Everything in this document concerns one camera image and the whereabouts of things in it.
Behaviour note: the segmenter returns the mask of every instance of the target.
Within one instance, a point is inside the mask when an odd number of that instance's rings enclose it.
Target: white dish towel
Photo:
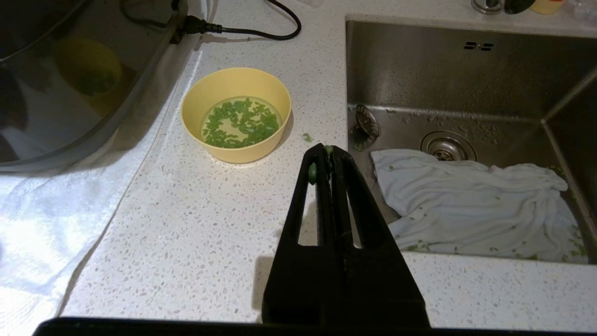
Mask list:
[[[534,164],[501,169],[410,149],[371,153],[403,250],[586,264],[567,183]]]

